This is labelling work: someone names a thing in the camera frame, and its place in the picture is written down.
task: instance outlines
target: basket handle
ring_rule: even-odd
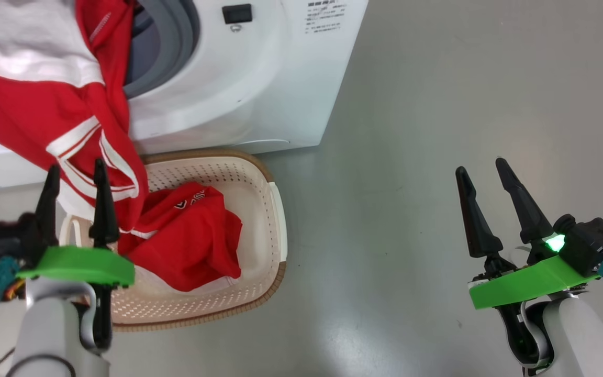
[[[91,248],[92,240],[88,235],[90,224],[90,220],[74,215],[67,215],[67,217],[62,220],[62,226],[60,227],[60,235],[58,236],[60,246],[69,245],[71,241],[71,230],[73,229],[76,246],[79,248]]]
[[[278,223],[278,240],[281,244],[281,262],[287,260],[287,224],[285,223],[285,211],[283,210],[283,201],[281,193],[278,191],[276,182],[269,182],[271,193],[273,194],[273,204],[275,206],[275,217]]]

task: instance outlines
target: green plastic bracket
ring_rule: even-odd
[[[469,295],[475,308],[493,308],[564,291],[596,278],[597,275],[584,278],[560,256],[554,256],[531,267],[477,285],[469,289]]]
[[[16,276],[131,286],[134,284],[134,263],[110,250],[53,246],[46,250],[36,269],[20,271]]]

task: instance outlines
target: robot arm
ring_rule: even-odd
[[[515,206],[523,243],[531,245],[524,268],[500,257],[463,167],[455,172],[469,254],[486,258],[485,272],[470,283],[474,306],[498,310],[523,375],[603,375],[603,323],[576,294],[603,278],[603,219],[577,224],[564,215],[554,226],[503,158],[496,167]],[[553,236],[553,230],[559,236]],[[546,297],[550,301],[527,303]]]
[[[119,229],[107,172],[95,164],[94,248],[58,246],[55,199],[59,169],[48,172],[35,213],[0,222],[0,303],[25,298],[24,315],[7,376],[108,377],[101,353],[110,347],[110,294],[134,282],[134,265],[107,244]]]

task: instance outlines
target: label sticker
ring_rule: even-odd
[[[304,20],[305,34],[318,34],[341,29],[347,6],[347,0],[308,2]]]

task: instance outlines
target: red clothing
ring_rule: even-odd
[[[143,215],[122,234],[120,255],[189,292],[223,276],[241,276],[237,246],[241,220],[222,193],[196,182],[148,195]]]
[[[124,230],[148,194],[122,91],[132,7],[126,0],[77,0],[75,9],[60,0],[0,0],[0,144],[44,170],[59,164],[59,201],[86,218],[94,211],[94,161],[103,158]]]

